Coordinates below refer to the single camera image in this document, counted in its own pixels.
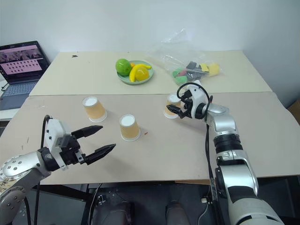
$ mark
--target white table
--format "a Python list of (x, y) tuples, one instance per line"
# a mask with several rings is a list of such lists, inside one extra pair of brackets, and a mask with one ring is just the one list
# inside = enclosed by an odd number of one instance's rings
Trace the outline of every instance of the white table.
[[(242, 51), (207, 52), (224, 74), (201, 80), (210, 93), (272, 91)], [(152, 62), (144, 52), (60, 52), (30, 96), (170, 94), (178, 89), (165, 69), (153, 64), (154, 75), (141, 85), (128, 86), (116, 75), (119, 58)]]
[[(202, 84), (214, 93), (214, 103), (230, 108), (256, 175), (299, 174), (300, 127), (294, 117), (243, 52), (208, 54), (225, 74), (203, 79)], [(150, 81), (124, 84), (114, 68), (118, 58), (149, 61), (142, 52), (59, 53), (0, 137), (0, 145), (6, 149), (0, 151), (0, 163), (39, 148), (45, 114), (66, 122), (72, 130), (91, 125), (81, 101), (97, 95), (109, 111), (108, 118), (101, 123), (102, 130), (79, 142), (87, 154), (105, 144), (117, 143), (117, 147), (90, 166), (77, 164), (66, 172), (54, 172), (44, 184), (207, 180), (205, 125), (187, 118), (168, 120), (162, 114), (167, 94), (178, 88), (171, 76), (152, 64), (155, 73)], [(142, 137), (135, 142), (120, 137), (119, 117), (125, 113), (134, 114), (142, 128)], [(214, 167), (215, 151), (210, 144)]]

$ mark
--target upside-down paper cup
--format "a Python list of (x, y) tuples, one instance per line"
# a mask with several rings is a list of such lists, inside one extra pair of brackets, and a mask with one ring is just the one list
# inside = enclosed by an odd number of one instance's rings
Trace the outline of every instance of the upside-down paper cup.
[(141, 135), (141, 131), (135, 117), (131, 114), (125, 114), (120, 118), (121, 136), (125, 141), (135, 141)]
[(86, 113), (92, 122), (101, 122), (107, 118), (107, 111), (101, 105), (98, 98), (86, 97), (82, 104), (85, 108)]
[(165, 110), (164, 110), (164, 115), (165, 115), (166, 118), (175, 119), (175, 118), (178, 117), (177, 114), (175, 114), (175, 113), (171, 112), (170, 110), (168, 110), (167, 105), (175, 105), (175, 106), (180, 108), (180, 101), (181, 101), (181, 99), (178, 98), (176, 94), (170, 94), (168, 96), (167, 104), (166, 104)]

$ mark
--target clear plastic bag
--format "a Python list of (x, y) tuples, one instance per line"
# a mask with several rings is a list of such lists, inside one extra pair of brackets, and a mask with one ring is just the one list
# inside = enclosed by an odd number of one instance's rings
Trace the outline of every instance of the clear plastic bag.
[(185, 29), (151, 48), (147, 54), (163, 63), (178, 85), (200, 80), (206, 75), (218, 75), (221, 70), (204, 52), (195, 49)]

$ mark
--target white cable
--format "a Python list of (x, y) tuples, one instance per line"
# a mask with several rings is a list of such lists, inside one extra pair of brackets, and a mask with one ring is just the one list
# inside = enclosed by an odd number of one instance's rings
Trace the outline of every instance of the white cable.
[(95, 197), (96, 197), (96, 195), (97, 195), (98, 189), (99, 189), (99, 187), (100, 187), (101, 185), (102, 185), (102, 183), (100, 183), (99, 186), (97, 187), (97, 189), (95, 190), (93, 200), (92, 200), (92, 202), (91, 202), (91, 204), (90, 204), (90, 211), (89, 211), (88, 225), (90, 225), (90, 212), (91, 212), (91, 210), (92, 210), (92, 206), (93, 206)]
[[(210, 185), (208, 186), (208, 191), (207, 191), (207, 194), (206, 194), (206, 198), (207, 198), (207, 196), (208, 196), (209, 193), (210, 193)], [(198, 225), (200, 224), (201, 217), (204, 216), (204, 214), (206, 213), (207, 209), (208, 209), (208, 202), (206, 203), (206, 208), (205, 208), (204, 212), (198, 218)]]
[(205, 208), (204, 212), (203, 212), (203, 213), (199, 216), (199, 218), (198, 218), (198, 225), (200, 224), (200, 219), (201, 219), (201, 217), (204, 216), (204, 214), (206, 213), (207, 209), (208, 209), (208, 204), (206, 204), (206, 208)]

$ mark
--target green plate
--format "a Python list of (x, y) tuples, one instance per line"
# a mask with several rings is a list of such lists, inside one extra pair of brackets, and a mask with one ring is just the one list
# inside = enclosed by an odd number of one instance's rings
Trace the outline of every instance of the green plate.
[(120, 75), (119, 73), (117, 73), (120, 80), (122, 80), (124, 83), (127, 83), (127, 84), (141, 84), (141, 83), (145, 83), (145, 82), (147, 82), (148, 80), (151, 79), (151, 77), (153, 76), (153, 73), (154, 73), (154, 70), (153, 70), (153, 66), (152, 66), (152, 65), (150, 65), (149, 63), (147, 63), (147, 62), (145, 62), (145, 61), (141, 61), (141, 60), (132, 60), (132, 61), (129, 61), (129, 62), (130, 62), (130, 63), (133, 62), (133, 63), (136, 64), (136, 65), (137, 65), (137, 64), (145, 64), (145, 65), (151, 66), (151, 69), (148, 69), (148, 71), (149, 71), (149, 77), (148, 77), (148, 79), (143, 80), (143, 81), (131, 82), (131, 81), (129, 80), (129, 76), (122, 76), (122, 75)]

